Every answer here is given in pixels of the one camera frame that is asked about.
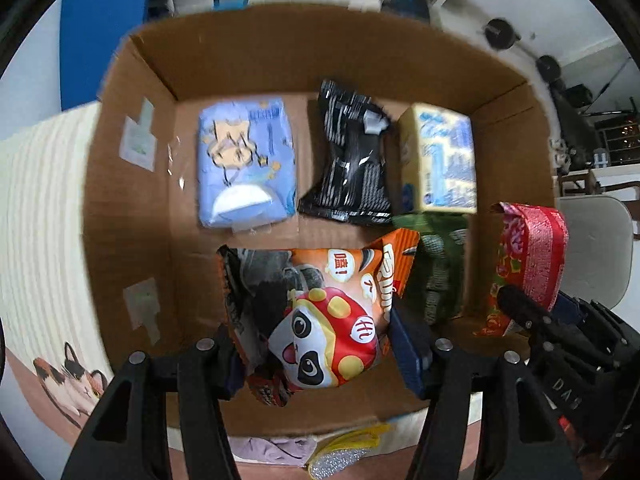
screw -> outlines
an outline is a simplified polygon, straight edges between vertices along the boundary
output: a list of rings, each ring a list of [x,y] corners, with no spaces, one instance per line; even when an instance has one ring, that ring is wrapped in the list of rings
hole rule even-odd
[[[513,350],[507,350],[504,353],[504,358],[508,363],[511,363],[512,365],[516,365],[520,362],[520,356]]]
[[[445,337],[441,337],[440,339],[436,339],[436,348],[443,352],[448,352],[453,348],[453,343]]]
[[[132,365],[139,365],[142,361],[144,361],[146,358],[146,355],[144,352],[133,352],[133,354],[131,354],[129,356],[129,362]]]
[[[210,337],[205,337],[196,343],[196,348],[198,350],[206,352],[207,350],[211,350],[213,348],[213,345],[215,345],[213,339],[211,339]]]

blue panel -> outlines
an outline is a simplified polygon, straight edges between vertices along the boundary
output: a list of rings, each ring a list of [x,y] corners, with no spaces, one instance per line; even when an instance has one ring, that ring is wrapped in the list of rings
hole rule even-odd
[[[213,10],[237,10],[246,7],[246,0],[219,0],[213,3]]]
[[[430,347],[433,335],[427,322],[410,315],[404,306],[404,300],[395,295],[390,313],[388,336],[404,386],[409,388],[418,399],[426,399],[424,373],[433,361]]]
[[[62,0],[60,101],[63,110],[94,101],[120,40],[146,17],[146,0]]]

glittery silver item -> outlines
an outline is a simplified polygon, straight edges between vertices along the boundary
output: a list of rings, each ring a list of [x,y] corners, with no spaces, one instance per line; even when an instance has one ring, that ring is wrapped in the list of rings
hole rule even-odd
[[[308,471],[314,480],[322,480],[355,464],[369,452],[369,449],[337,449],[326,455],[318,456],[309,465]]]

panda cartoon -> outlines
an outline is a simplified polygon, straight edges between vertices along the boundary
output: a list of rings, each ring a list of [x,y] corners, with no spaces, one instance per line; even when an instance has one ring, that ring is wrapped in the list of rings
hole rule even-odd
[[[380,356],[373,318],[339,288],[292,290],[285,314],[268,349],[292,390],[340,386]]]

blue snack package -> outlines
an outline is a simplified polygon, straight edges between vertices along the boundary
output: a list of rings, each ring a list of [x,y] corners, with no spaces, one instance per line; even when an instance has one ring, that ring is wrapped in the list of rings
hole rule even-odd
[[[234,230],[279,222],[296,208],[296,167],[282,99],[227,101],[200,113],[199,218]]]

